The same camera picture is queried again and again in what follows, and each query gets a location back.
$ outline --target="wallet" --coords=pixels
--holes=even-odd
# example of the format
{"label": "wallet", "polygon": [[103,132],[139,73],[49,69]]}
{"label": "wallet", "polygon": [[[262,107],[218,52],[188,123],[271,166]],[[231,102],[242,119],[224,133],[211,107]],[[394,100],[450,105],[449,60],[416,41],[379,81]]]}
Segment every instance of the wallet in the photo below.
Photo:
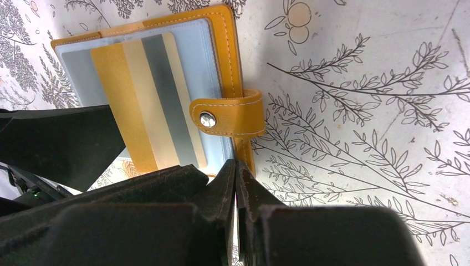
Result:
{"label": "wallet", "polygon": [[193,164],[216,175],[230,158],[255,173],[261,93],[242,83],[235,21],[197,9],[51,42],[81,106],[109,104],[141,173]]}

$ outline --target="plant illustration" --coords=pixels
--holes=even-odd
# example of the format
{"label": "plant illustration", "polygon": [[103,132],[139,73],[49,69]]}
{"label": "plant illustration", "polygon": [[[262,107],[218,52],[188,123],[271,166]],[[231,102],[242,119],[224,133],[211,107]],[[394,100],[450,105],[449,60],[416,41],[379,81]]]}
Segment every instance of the plant illustration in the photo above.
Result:
{"label": "plant illustration", "polygon": [[296,3],[295,0],[284,0],[283,8],[284,14],[270,21],[264,29],[269,30],[278,25],[283,25],[285,29],[276,32],[274,36],[288,36],[287,45],[290,51],[297,55],[294,43],[303,44],[310,35],[307,25],[311,21],[311,10],[304,2]]}
{"label": "plant illustration", "polygon": [[[105,3],[106,0],[99,0],[100,4]],[[158,5],[162,5],[162,0],[154,0]],[[109,3],[114,4],[117,7],[117,14],[123,19],[129,19],[132,11],[137,7],[142,8],[144,0],[109,0]],[[108,27],[111,25],[108,23],[108,20],[104,17],[103,13],[96,6],[93,0],[65,0],[65,6],[67,10],[75,10],[76,7],[83,7],[90,14],[92,12],[98,12],[98,22],[104,20]]]}
{"label": "plant illustration", "polygon": [[24,2],[30,6],[31,8],[31,11],[38,17],[40,18],[39,14],[38,14],[38,5],[36,4],[35,1],[29,1],[29,0],[24,0]]}
{"label": "plant illustration", "polygon": [[[55,9],[55,6],[53,4],[49,5],[52,9]],[[55,11],[52,11],[52,17],[55,18]]]}
{"label": "plant illustration", "polygon": [[122,162],[122,168],[124,169],[124,172],[126,173],[126,176],[128,178],[136,177],[142,175],[139,171],[134,166],[134,163],[132,161],[123,161]]}
{"label": "plant illustration", "polygon": [[210,0],[170,0],[168,8],[173,14],[209,6]]}
{"label": "plant illustration", "polygon": [[[416,125],[428,127],[433,132],[442,131],[449,125],[448,122],[438,122],[438,114],[442,108],[434,108],[431,102],[443,96],[456,96],[470,103],[470,80],[467,78],[452,79],[449,75],[442,82],[440,92],[423,91],[421,80],[426,71],[431,69],[446,69],[448,66],[441,60],[448,52],[440,52],[441,47],[434,47],[432,43],[422,43],[412,57],[412,66],[404,71],[390,70],[372,77],[364,74],[361,78],[335,84],[329,81],[329,75],[341,74],[348,71],[351,63],[362,64],[360,54],[364,52],[365,43],[370,37],[363,38],[362,34],[356,37],[356,45],[348,48],[344,44],[338,49],[336,56],[331,60],[323,59],[314,64],[311,59],[300,61],[290,70],[281,69],[271,63],[268,65],[311,84],[315,91],[313,103],[319,104],[324,112],[327,103],[334,104],[333,120],[355,122],[364,126],[373,116],[372,110],[381,105],[396,104],[400,114],[403,114],[403,125]],[[354,95],[370,95],[371,101],[359,103]]]}
{"label": "plant illustration", "polygon": [[117,168],[114,166],[114,164],[111,164],[102,174],[98,179],[96,179],[95,183],[88,188],[88,191],[95,190],[100,187],[105,187],[112,185],[114,182],[112,181],[112,176],[113,176],[113,171],[115,171]]}
{"label": "plant illustration", "polygon": [[[422,164],[409,160],[408,150],[394,148],[388,139],[379,140],[375,130],[370,135],[352,131],[356,139],[351,143],[336,140],[312,107],[303,110],[289,94],[284,98],[269,94],[269,98],[266,134],[252,141],[252,149],[257,155],[270,154],[266,160],[270,166],[262,171],[272,183],[263,185],[281,201],[289,206],[345,202],[385,207],[395,211],[421,243],[459,241],[456,228],[470,223],[470,216],[420,198],[429,184],[414,179]],[[316,175],[308,168],[316,169]],[[375,196],[378,191],[388,192],[389,198]],[[357,192],[369,195],[354,196]],[[460,218],[427,219],[415,212],[415,205]]]}
{"label": "plant illustration", "polygon": [[91,14],[93,12],[98,12],[98,22],[104,20],[108,27],[111,27],[108,20],[104,17],[100,9],[95,5],[92,0],[65,0],[64,7],[69,11],[70,9],[75,10],[77,7],[83,7],[85,10]]}
{"label": "plant illustration", "polygon": [[45,75],[41,74],[41,88],[43,94],[43,100],[53,104],[55,108],[75,108],[79,106],[78,99],[75,92],[71,88],[71,84],[67,78],[67,75],[55,59],[55,57],[46,49],[43,44],[43,50],[52,65],[52,72],[47,66],[42,57],[39,57],[41,65],[44,69]]}
{"label": "plant illustration", "polygon": [[87,26],[85,23],[80,22],[80,23],[78,23],[78,24],[79,24],[80,27],[81,27],[82,29],[84,29],[86,32],[88,31],[88,26]]}
{"label": "plant illustration", "polygon": [[232,8],[236,19],[240,19],[243,14],[243,7],[247,4],[247,0],[222,0],[223,4]]}
{"label": "plant illustration", "polygon": [[27,110],[28,105],[32,104],[36,98],[33,96],[32,100],[28,100],[26,96],[21,95],[14,84],[9,84],[8,81],[0,78],[0,103],[8,103],[9,106],[2,106],[3,109],[8,110]]}
{"label": "plant illustration", "polygon": [[49,37],[49,40],[53,40],[54,37],[52,37],[52,33],[50,32],[50,30],[47,30],[47,37]]}
{"label": "plant illustration", "polygon": [[[454,130],[454,134],[458,138],[458,141],[454,142],[455,145],[470,147],[470,129],[467,129],[465,133]],[[436,172],[437,175],[470,177],[470,150],[467,150],[467,153],[455,151],[457,156],[454,156],[453,159],[443,158],[441,156],[441,144],[436,140],[434,150],[430,151],[425,148],[425,152],[429,155],[427,157],[429,160],[440,164],[438,168],[441,170]]]}
{"label": "plant illustration", "polygon": [[35,45],[24,27],[23,19],[11,0],[0,2],[0,68],[8,68],[23,91],[38,91],[36,71],[24,57],[21,46]]}
{"label": "plant illustration", "polygon": [[243,266],[243,263],[238,260],[239,258],[239,249],[238,246],[232,246],[232,266]]}

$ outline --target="white tablecloth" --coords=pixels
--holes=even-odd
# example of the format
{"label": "white tablecloth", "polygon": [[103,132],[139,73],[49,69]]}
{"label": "white tablecloth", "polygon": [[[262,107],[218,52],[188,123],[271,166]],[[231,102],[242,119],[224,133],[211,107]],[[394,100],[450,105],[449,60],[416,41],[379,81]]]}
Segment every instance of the white tablecloth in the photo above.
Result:
{"label": "white tablecloth", "polygon": [[51,39],[220,2],[264,94],[257,179],[291,206],[390,208],[428,265],[470,265],[470,1],[1,0],[0,106],[78,106]]}

